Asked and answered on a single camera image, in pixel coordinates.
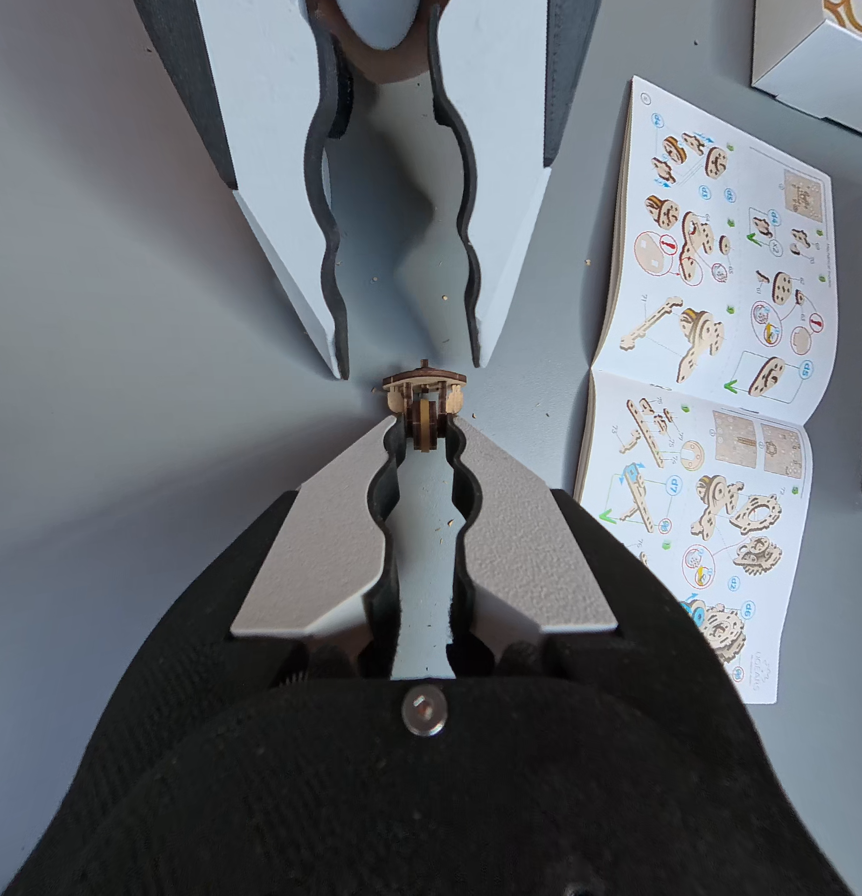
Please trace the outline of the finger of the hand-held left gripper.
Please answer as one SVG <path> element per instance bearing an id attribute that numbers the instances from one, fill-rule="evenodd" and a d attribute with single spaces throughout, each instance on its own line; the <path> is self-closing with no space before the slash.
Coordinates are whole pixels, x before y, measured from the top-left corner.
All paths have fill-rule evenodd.
<path id="1" fill-rule="evenodd" d="M 547 36 L 545 1 L 454 1 L 429 24 L 433 91 L 464 168 L 457 230 L 475 366 L 503 330 L 549 182 Z"/>
<path id="2" fill-rule="evenodd" d="M 338 108 L 331 35 L 303 2 L 198 1 L 236 179 L 233 194 L 307 334 L 347 379 L 340 234 L 325 195 L 325 141 Z"/>

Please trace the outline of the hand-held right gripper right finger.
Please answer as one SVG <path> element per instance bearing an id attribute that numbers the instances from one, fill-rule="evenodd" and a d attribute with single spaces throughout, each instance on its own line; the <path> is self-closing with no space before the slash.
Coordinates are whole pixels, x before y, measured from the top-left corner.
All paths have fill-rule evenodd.
<path id="1" fill-rule="evenodd" d="M 456 537 L 446 652 L 456 677 L 489 675 L 517 642 L 616 629 L 591 567 L 546 482 L 479 430 L 446 433 Z"/>

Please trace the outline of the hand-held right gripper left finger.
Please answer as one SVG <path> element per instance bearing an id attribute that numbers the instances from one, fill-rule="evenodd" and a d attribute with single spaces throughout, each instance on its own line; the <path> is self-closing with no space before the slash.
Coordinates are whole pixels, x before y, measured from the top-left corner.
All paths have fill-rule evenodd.
<path id="1" fill-rule="evenodd" d="M 335 644 L 389 678 L 401 628 L 392 535 L 403 419 L 388 417 L 302 484 L 231 625 L 236 637 Z"/>

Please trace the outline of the wooden gear model assembly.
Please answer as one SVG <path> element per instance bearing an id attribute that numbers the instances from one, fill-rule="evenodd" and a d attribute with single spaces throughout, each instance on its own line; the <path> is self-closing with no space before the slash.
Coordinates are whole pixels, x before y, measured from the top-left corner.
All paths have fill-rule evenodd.
<path id="1" fill-rule="evenodd" d="M 465 375 L 432 367 L 422 359 L 419 367 L 385 378 L 382 389 L 388 409 L 403 418 L 413 448 L 426 454 L 437 449 L 449 419 L 460 412 L 466 384 Z"/>

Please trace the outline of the grey desk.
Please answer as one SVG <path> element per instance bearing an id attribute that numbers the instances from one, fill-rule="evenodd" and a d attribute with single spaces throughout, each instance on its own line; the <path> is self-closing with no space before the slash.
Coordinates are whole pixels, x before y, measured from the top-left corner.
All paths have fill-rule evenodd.
<path id="1" fill-rule="evenodd" d="M 329 151 L 351 378 L 304 333 L 131 2 L 0 2 L 0 892 L 140 644 L 280 494 L 382 416 L 388 372 L 469 375 L 476 426 L 570 490 L 635 74 L 828 173 L 840 353 L 778 702 L 751 708 L 862 894 L 862 136 L 750 87 L 752 2 L 604 2 L 511 311 L 471 368 L 459 151 L 426 83 L 359 84 Z"/>

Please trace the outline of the illustrated instruction booklet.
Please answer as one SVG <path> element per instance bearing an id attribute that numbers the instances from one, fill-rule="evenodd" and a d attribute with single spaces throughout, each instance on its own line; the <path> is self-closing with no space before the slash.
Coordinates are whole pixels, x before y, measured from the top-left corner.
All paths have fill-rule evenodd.
<path id="1" fill-rule="evenodd" d="M 827 174 L 639 76 L 575 499 L 777 700 L 838 338 Z"/>

